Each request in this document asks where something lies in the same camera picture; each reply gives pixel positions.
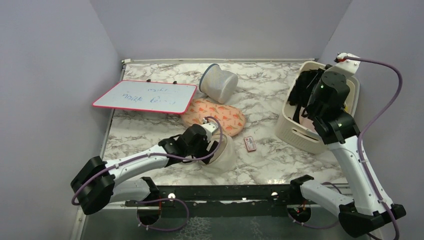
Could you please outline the cream plastic laundry basket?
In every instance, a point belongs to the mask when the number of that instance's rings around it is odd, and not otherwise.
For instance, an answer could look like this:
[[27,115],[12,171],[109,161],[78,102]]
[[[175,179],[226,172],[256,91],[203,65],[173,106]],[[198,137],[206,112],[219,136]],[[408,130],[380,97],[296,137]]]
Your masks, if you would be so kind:
[[284,142],[312,154],[321,154],[328,144],[344,143],[346,139],[358,136],[360,130],[354,120],[359,98],[360,83],[351,76],[332,71],[334,65],[324,65],[315,61],[306,61],[296,76],[303,71],[324,69],[315,86],[307,107],[302,107],[303,115],[313,121],[316,132],[306,129],[293,121],[296,106],[288,103],[288,98],[296,79],[287,94],[279,115],[275,135]]

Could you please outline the orange tulip print laundry bag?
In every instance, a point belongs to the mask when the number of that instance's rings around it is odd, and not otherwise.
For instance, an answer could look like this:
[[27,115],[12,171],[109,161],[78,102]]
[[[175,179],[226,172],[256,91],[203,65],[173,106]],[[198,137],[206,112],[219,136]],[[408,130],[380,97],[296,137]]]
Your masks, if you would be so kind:
[[187,111],[181,115],[181,119],[189,127],[193,124],[203,124],[204,117],[209,116],[217,119],[223,132],[230,137],[239,134],[247,123],[247,119],[240,109],[202,98],[193,99]]

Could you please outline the small red white card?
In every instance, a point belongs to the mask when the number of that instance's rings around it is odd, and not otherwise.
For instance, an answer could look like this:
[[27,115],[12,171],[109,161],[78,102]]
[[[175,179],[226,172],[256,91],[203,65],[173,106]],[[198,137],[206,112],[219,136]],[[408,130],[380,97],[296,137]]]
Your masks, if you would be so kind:
[[243,138],[246,150],[248,152],[254,152],[257,150],[256,144],[252,136],[247,136]]

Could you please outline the black bra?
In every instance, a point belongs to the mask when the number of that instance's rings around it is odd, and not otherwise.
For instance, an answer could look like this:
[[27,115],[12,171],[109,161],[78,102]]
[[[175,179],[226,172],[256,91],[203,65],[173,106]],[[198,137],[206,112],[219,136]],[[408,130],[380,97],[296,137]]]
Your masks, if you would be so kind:
[[304,103],[308,85],[312,82],[316,75],[315,70],[302,71],[297,77],[295,84],[289,94],[288,103],[290,106],[296,106],[292,120],[296,123],[300,123],[300,110]]

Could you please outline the pink garment in basket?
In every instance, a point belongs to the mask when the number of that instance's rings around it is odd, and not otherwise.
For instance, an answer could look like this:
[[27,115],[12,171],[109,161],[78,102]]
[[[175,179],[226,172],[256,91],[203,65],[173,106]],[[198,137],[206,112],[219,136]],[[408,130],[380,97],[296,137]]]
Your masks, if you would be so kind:
[[306,129],[308,129],[309,131],[315,132],[316,133],[316,129],[313,125],[313,121],[310,120],[307,117],[304,117],[304,115],[306,115],[306,112],[301,112],[300,116],[299,116],[299,124],[303,127],[305,127]]

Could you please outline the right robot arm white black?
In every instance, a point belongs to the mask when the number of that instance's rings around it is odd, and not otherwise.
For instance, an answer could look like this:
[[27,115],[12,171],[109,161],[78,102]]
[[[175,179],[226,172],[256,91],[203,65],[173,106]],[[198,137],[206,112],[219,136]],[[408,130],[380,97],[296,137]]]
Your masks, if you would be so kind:
[[344,231],[353,238],[369,235],[406,215],[403,205],[386,194],[366,158],[360,143],[360,130],[345,111],[350,93],[347,78],[334,71],[302,71],[288,97],[300,117],[312,121],[315,131],[337,159],[348,181],[352,197],[335,192],[310,175],[290,182],[289,199],[300,204],[310,200],[338,218]]

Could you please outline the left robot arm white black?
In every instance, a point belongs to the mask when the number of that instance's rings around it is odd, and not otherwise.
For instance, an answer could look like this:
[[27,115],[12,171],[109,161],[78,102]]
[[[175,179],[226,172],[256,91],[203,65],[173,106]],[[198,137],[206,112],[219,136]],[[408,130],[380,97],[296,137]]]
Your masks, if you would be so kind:
[[215,122],[194,124],[182,134],[160,140],[142,152],[112,160],[90,158],[70,183],[71,204],[86,215],[94,214],[111,202],[114,190],[126,180],[145,172],[179,163],[208,164],[223,139],[222,127]]

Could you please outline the white cylindrical mesh laundry bag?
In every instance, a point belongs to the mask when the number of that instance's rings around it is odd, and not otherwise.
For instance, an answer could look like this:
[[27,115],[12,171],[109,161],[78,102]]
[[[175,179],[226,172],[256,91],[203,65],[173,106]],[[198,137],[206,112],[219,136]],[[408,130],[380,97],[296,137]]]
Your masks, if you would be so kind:
[[213,63],[202,74],[199,80],[200,92],[214,101],[224,104],[235,92],[238,85],[238,76]]

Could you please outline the black mounting rail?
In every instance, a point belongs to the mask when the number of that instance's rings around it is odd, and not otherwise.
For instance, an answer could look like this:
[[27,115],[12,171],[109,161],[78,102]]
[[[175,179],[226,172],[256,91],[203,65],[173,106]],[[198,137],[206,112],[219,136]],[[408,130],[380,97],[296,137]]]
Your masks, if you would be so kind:
[[292,192],[288,184],[263,185],[158,185],[143,200],[127,200],[141,220],[159,218],[287,217],[307,222],[310,202]]

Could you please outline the pink framed whiteboard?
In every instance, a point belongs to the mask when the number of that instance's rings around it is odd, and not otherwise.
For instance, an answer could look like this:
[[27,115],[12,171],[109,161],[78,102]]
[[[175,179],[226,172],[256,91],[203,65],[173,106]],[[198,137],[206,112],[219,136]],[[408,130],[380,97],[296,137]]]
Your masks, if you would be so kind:
[[197,88],[194,84],[122,80],[92,106],[180,115],[187,111]]

